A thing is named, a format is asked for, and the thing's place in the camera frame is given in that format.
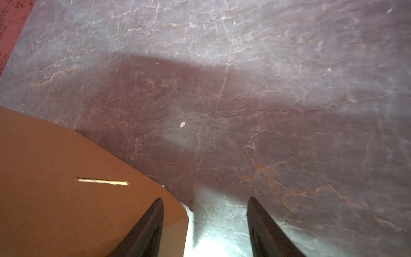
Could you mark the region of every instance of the brown cardboard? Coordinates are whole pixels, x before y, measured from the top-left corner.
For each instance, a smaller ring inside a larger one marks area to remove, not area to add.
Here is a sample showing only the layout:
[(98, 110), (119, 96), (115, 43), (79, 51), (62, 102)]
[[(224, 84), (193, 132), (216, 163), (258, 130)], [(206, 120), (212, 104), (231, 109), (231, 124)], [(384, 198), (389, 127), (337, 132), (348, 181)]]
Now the brown cardboard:
[(181, 257), (188, 217), (161, 185), (74, 130), (0, 107), (1, 256), (106, 256), (158, 197), (159, 256)]

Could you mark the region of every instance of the marble floor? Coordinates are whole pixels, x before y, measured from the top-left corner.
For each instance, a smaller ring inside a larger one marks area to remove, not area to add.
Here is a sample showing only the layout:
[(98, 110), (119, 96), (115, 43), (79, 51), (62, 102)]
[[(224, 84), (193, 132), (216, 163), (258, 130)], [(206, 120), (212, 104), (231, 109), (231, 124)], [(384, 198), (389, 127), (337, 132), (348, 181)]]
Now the marble floor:
[(255, 196), (307, 256), (411, 255), (411, 2), (37, 0), (0, 105), (78, 130), (251, 256)]

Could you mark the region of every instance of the cardboard box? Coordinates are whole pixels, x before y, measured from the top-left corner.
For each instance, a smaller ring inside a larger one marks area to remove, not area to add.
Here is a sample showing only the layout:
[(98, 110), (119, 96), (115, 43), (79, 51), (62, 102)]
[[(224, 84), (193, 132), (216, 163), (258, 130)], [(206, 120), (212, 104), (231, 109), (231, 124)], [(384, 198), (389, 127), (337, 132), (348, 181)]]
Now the cardboard box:
[(161, 185), (74, 130), (1, 107), (0, 124), (0, 256), (106, 256), (158, 197), (159, 256), (183, 256), (187, 213)]

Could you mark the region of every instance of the gray marble floor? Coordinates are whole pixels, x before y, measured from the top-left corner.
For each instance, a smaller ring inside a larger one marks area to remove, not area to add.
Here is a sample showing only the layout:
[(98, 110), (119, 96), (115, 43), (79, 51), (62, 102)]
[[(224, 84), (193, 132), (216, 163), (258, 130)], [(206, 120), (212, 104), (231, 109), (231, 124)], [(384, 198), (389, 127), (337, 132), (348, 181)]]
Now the gray marble floor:
[(37, 0), (0, 105), (165, 185), (194, 212), (192, 256), (251, 256), (256, 196), (307, 256), (408, 257), (410, 12), (408, 0)]

